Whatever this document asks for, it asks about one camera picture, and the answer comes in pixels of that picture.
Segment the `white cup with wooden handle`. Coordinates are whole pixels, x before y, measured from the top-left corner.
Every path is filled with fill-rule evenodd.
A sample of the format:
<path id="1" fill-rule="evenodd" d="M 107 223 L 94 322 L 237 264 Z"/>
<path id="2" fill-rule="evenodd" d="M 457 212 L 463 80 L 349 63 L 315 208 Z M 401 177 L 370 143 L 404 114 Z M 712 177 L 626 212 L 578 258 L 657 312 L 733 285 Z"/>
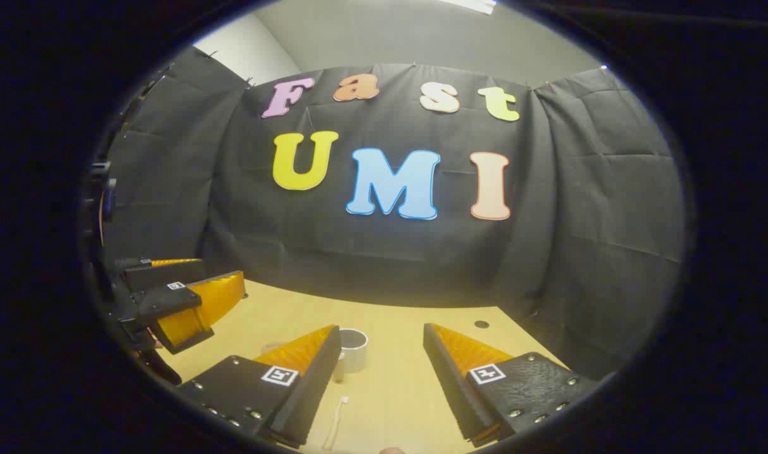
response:
<path id="1" fill-rule="evenodd" d="M 358 329 L 340 329 L 340 354 L 333 371 L 333 381 L 342 383 L 347 374 L 360 373 L 366 367 L 369 338 Z"/>

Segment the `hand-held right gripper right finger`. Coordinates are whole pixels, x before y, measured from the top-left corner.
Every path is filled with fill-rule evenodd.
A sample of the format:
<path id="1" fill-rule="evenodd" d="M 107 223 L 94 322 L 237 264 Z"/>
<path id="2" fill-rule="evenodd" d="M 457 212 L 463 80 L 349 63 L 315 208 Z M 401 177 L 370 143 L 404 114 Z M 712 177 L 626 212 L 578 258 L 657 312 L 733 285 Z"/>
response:
<path id="1" fill-rule="evenodd" d="M 463 438 L 476 448 L 527 436 L 598 387 L 539 352 L 511 356 L 436 323 L 424 325 L 422 346 Z"/>

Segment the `black backdrop cloth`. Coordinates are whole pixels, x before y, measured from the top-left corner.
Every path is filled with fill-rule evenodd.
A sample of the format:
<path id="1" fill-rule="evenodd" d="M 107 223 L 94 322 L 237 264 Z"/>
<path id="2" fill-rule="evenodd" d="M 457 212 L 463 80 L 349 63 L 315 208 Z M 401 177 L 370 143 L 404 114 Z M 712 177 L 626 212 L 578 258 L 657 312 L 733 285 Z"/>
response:
<path id="1" fill-rule="evenodd" d="M 468 70 L 312 70 L 287 112 L 190 48 L 124 121 L 105 248 L 398 306 L 498 306 L 599 380 L 635 356 L 685 251 L 670 138 L 609 70 L 535 89 Z"/>

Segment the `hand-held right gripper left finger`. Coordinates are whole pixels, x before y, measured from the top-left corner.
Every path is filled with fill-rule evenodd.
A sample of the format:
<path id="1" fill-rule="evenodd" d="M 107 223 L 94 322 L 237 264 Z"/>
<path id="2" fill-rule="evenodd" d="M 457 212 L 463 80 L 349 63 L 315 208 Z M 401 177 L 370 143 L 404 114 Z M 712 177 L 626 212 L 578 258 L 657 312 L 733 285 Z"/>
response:
<path id="1" fill-rule="evenodd" d="M 300 448 L 340 353 L 340 328 L 326 325 L 254 359 L 228 356 L 177 390 L 243 439 Z"/>

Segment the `ceiling light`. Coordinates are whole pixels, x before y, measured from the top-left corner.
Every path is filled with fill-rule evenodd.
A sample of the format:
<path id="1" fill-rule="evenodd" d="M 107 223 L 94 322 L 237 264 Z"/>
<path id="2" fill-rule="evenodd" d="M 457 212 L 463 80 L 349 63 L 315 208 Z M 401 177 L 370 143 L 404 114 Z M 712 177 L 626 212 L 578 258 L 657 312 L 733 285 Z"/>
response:
<path id="1" fill-rule="evenodd" d="M 470 9 L 483 15 L 492 15 L 496 8 L 496 0 L 438 0 L 439 2 Z"/>

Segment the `beige toothbrush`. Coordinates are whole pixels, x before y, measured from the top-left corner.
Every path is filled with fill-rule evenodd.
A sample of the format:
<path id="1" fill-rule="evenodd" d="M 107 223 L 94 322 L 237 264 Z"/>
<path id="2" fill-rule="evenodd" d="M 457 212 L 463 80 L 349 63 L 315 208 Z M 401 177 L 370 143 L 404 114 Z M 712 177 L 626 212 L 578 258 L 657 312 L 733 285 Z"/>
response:
<path id="1" fill-rule="evenodd" d="M 332 420 L 331 420 L 331 426 L 329 428 L 329 431 L 327 431 L 327 435 L 325 437 L 325 440 L 323 444 L 321 445 L 321 449 L 325 451 L 332 451 L 335 445 L 336 436 L 338 434 L 339 428 L 340 428 L 340 421 L 341 421 L 341 415 L 342 415 L 342 409 L 345 405 L 349 404 L 349 396 L 342 396 L 336 405 L 336 408 L 333 412 Z"/>

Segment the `wooden desktop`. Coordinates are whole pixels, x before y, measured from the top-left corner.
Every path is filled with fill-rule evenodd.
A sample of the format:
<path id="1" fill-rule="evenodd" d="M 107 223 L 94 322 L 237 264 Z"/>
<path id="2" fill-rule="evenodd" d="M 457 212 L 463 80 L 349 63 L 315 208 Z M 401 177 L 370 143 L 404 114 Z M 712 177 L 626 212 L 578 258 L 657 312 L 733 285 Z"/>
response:
<path id="1" fill-rule="evenodd" d="M 301 454 L 467 454 L 441 384 L 422 347 L 425 323 L 436 323 L 511 356 L 554 355 L 496 306 L 416 308 L 338 301 L 246 281 L 248 297 L 214 324 L 214 336 L 179 354 L 160 356 L 182 377 L 194 378 L 232 354 L 252 359 L 270 342 L 289 342 L 335 324 L 367 334 L 366 367 L 330 382 Z M 342 396 L 332 451 L 321 449 Z"/>

